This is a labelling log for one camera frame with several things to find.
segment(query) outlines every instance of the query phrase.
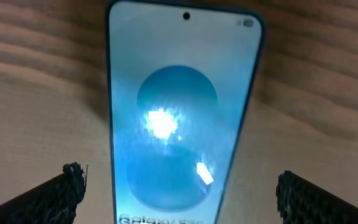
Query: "smartphone screen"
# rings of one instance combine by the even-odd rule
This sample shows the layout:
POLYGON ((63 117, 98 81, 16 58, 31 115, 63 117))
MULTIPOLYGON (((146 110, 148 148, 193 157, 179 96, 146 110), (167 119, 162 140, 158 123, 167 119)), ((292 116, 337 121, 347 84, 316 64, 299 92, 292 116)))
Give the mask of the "smartphone screen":
POLYGON ((108 13, 116 223, 216 223, 260 21, 131 1, 108 13))

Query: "wood grain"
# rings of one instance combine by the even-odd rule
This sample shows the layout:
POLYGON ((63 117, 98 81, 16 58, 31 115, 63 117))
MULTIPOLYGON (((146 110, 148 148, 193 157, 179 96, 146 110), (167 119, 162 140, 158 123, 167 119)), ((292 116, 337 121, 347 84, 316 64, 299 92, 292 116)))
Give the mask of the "wood grain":
MULTIPOLYGON (((280 223, 285 169, 358 206, 358 0, 200 2, 268 24, 221 223, 280 223)), ((0 0, 0 203, 78 161, 76 223, 112 223, 105 5, 0 0)))

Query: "dark blue circle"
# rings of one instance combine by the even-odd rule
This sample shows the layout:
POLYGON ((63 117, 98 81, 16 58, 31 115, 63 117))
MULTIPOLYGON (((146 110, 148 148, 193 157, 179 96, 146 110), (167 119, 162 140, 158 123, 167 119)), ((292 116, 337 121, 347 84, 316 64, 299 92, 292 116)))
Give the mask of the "dark blue circle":
POLYGON ((140 86, 137 95, 137 106, 141 110, 177 106, 210 110, 217 102, 211 81, 194 68, 181 65, 153 72, 140 86))
POLYGON ((137 149, 127 168, 129 187, 143 204, 166 212, 189 209, 209 192, 196 171, 198 155, 181 146, 148 145, 137 149))

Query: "brown wood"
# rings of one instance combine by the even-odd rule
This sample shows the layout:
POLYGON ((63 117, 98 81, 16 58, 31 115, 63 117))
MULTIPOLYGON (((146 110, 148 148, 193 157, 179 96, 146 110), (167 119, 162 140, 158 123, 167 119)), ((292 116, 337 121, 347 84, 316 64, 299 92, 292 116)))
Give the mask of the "brown wood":
MULTIPOLYGON (((280 223, 285 169, 358 206, 358 0, 204 0, 268 24, 221 223, 280 223)), ((0 203, 89 164, 77 223, 112 223, 102 0, 0 0, 0 203)))

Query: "phone bezel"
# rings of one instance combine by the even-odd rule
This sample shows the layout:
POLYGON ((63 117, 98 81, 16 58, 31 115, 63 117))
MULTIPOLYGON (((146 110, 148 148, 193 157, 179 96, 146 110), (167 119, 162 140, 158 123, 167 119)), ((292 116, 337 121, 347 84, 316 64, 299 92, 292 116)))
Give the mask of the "phone bezel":
POLYGON ((109 16, 110 16, 111 8, 115 5, 115 3, 123 2, 123 1, 143 2, 143 3, 159 4, 159 5, 165 5, 165 6, 188 7, 190 9, 205 9, 205 10, 210 10, 210 11, 231 12, 231 13, 236 13, 236 14, 242 14, 245 16, 253 16, 254 18, 256 18, 259 21, 259 23, 261 25, 262 35, 260 36, 259 47, 258 47, 258 51, 257 51, 257 55, 255 58, 255 63, 254 63, 254 69, 252 71, 250 85, 248 88, 244 107, 242 109, 242 116, 241 116, 241 120, 239 123, 239 129, 237 131, 236 140, 234 143, 234 149, 233 149, 233 152, 232 152, 232 155, 230 158, 229 168, 227 170, 226 178, 223 183, 223 192, 222 192, 221 199, 220 199, 219 205, 218 205, 218 210, 216 211, 216 216, 214 219, 215 224, 216 224, 219 219, 219 214, 221 212, 221 207, 222 207, 224 197, 226 195, 227 183, 229 180, 229 176, 231 174, 234 157, 236 156, 236 153, 237 153, 239 136, 241 135, 242 127, 244 124, 244 119, 245 119, 245 115, 246 115, 246 111, 247 111, 247 107, 248 107, 250 93, 252 92, 255 74, 258 69, 258 65, 259 65, 259 61, 260 61, 260 54, 262 53, 263 45, 265 43, 266 23, 263 20, 262 16, 258 12, 253 11, 253 10, 248 10, 248 9, 205 6, 205 5, 201 5, 201 4, 192 4, 192 3, 187 3, 187 2, 172 2, 172 1, 164 1, 164 0, 113 0, 108 4, 108 6, 106 8, 106 12, 105 12, 104 26, 105 26, 105 39, 106 39, 106 66, 107 66, 106 71, 107 71, 108 106, 109 106, 109 140, 110 140, 109 146, 110 146, 111 184, 112 184, 112 200, 113 200, 113 209, 114 209, 113 210, 113 217, 114 217, 113 219, 115 222, 117 221, 117 214, 116 214, 116 191, 115 191, 116 185, 115 185, 115 173, 114 173, 114 144, 113 144, 113 134, 112 134, 111 65, 110 65, 110 54, 111 53, 110 53, 110 38, 109 38, 109 35, 110 35, 109 16))

